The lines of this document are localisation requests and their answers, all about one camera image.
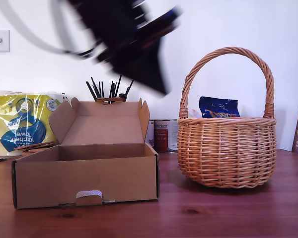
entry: basket handle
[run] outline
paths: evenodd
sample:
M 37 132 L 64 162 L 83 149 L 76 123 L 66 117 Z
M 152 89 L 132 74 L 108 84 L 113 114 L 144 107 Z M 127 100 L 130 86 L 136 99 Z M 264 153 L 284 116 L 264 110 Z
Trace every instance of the basket handle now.
M 195 77 L 195 75 L 198 73 L 200 68 L 202 68 L 207 62 L 210 60 L 226 55 L 226 54 L 238 54 L 242 56 L 246 56 L 250 58 L 254 63 L 256 63 L 261 70 L 263 71 L 265 78 L 266 78 L 266 104 L 265 104 L 265 112 L 264 117 L 265 118 L 274 118 L 274 78 L 272 75 L 272 72 L 268 65 L 259 58 L 256 54 L 254 54 L 252 51 L 240 47 L 225 47 L 222 49 L 218 49 L 216 51 L 213 51 L 206 56 L 204 56 L 199 62 L 196 63 L 196 65 L 193 67 L 193 69 L 190 71 L 190 73 L 185 78 L 185 83 L 182 90 L 182 98 L 181 98 L 181 104 L 180 104 L 180 113 L 179 117 L 181 119 L 188 118 L 188 96 L 190 87 L 192 84 L 192 81 Z

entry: box lid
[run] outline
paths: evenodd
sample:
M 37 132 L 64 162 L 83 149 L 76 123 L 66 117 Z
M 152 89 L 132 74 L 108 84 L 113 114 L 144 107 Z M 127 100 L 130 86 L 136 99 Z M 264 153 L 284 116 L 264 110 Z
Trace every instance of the box lid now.
M 50 127 L 60 145 L 144 143 L 149 123 L 146 101 L 63 102 L 50 115 Z

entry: open cardboard box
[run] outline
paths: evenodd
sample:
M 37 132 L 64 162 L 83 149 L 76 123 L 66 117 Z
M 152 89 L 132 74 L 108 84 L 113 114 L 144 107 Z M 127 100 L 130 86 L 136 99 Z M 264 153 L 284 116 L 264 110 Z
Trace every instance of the open cardboard box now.
M 144 143 L 147 103 L 63 102 L 49 118 L 59 145 L 13 161 L 17 209 L 159 198 L 158 154 Z

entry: wicker basket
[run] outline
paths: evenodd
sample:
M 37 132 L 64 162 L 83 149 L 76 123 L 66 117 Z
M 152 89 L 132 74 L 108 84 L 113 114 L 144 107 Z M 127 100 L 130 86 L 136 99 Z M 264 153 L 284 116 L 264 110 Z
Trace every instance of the wicker basket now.
M 210 60 L 225 54 L 250 58 L 266 78 L 263 118 L 188 118 L 191 83 Z M 227 47 L 203 57 L 185 79 L 178 119 L 178 163 L 182 173 L 203 185 L 253 188 L 267 182 L 276 163 L 274 79 L 268 65 L 252 51 Z

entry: wooden table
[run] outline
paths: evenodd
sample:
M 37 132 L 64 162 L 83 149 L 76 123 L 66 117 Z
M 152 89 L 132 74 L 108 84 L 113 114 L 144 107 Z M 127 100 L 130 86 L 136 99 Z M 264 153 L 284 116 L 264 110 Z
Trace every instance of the wooden table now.
M 298 154 L 279 150 L 271 180 L 254 189 L 208 188 L 160 155 L 159 201 L 15 210 L 11 161 L 0 162 L 0 238 L 298 238 Z

